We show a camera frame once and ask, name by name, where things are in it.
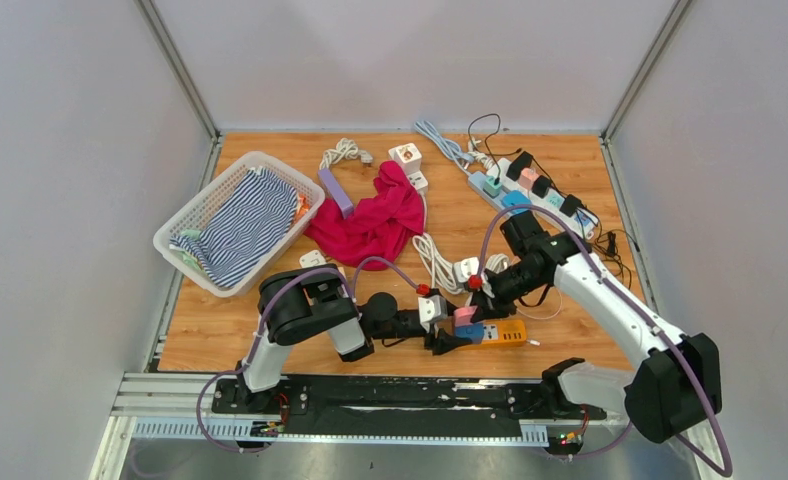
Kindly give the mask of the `pink square plug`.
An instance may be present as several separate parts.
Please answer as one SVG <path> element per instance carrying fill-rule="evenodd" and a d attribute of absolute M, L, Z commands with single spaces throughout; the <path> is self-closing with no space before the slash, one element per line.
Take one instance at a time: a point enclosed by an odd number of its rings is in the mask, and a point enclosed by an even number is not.
<path fill-rule="evenodd" d="M 475 305 L 457 308 L 453 312 L 453 324 L 455 328 L 466 327 L 473 324 L 472 319 L 477 313 L 478 307 Z"/>

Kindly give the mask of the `orange power strip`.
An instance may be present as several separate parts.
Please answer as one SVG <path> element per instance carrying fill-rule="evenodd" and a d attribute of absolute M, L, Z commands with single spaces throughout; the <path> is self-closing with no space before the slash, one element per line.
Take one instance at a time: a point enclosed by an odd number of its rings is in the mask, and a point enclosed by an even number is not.
<path fill-rule="evenodd" d="M 519 319 L 485 321 L 481 348 L 513 348 L 527 343 L 526 324 Z"/>

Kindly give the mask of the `blue cube adapter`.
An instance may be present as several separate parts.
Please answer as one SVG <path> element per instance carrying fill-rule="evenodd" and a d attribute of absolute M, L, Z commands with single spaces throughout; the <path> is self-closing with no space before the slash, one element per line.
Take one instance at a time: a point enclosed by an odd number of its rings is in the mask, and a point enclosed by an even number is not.
<path fill-rule="evenodd" d="M 486 339 L 485 326 L 483 322 L 474 323 L 455 328 L 455 336 L 469 340 L 472 345 L 479 345 Z"/>

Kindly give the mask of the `white USB charger plug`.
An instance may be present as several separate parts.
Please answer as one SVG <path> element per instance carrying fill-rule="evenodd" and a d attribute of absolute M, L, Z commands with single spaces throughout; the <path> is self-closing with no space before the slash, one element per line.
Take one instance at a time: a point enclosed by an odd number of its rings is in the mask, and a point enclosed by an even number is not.
<path fill-rule="evenodd" d="M 326 263 L 326 257 L 317 249 L 311 250 L 299 257 L 299 264 L 302 268 L 322 266 Z"/>

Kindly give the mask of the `purple USB power strip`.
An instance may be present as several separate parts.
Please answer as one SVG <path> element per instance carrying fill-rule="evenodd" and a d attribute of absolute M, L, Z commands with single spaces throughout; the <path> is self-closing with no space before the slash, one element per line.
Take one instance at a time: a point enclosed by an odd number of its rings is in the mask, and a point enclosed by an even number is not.
<path fill-rule="evenodd" d="M 354 212 L 355 206 L 332 171 L 329 168 L 322 168 L 317 175 L 324 190 L 337 205 L 341 216 L 348 218 Z"/>

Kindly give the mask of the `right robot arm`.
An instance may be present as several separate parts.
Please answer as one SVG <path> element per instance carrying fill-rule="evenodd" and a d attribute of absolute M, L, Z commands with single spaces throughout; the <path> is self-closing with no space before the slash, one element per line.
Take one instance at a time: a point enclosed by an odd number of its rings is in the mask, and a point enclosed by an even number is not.
<path fill-rule="evenodd" d="M 489 287 L 501 303 L 554 287 L 610 335 L 633 367 L 627 373 L 565 361 L 542 375 L 550 382 L 540 392 L 547 413 L 562 418 L 586 405 L 621 414 L 647 440 L 675 439 L 718 475 L 732 476 L 717 419 L 723 406 L 717 344 L 704 333 L 685 334 L 651 310 L 558 215 L 533 205 L 500 210 L 466 284 Z"/>

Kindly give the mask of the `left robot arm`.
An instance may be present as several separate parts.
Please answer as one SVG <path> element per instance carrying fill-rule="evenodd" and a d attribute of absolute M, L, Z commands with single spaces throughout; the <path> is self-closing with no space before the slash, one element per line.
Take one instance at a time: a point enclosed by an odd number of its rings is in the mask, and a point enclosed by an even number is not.
<path fill-rule="evenodd" d="M 446 331 L 441 322 L 452 317 L 454 305 L 426 285 L 417 291 L 414 309 L 401 309 L 386 292 L 359 304 L 332 264 L 265 279 L 259 287 L 259 326 L 237 367 L 238 400 L 253 413 L 268 411 L 293 347 L 320 334 L 329 336 L 345 363 L 373 354 L 376 340 L 420 338 L 425 349 L 443 355 L 482 339 L 481 331 L 464 337 Z"/>

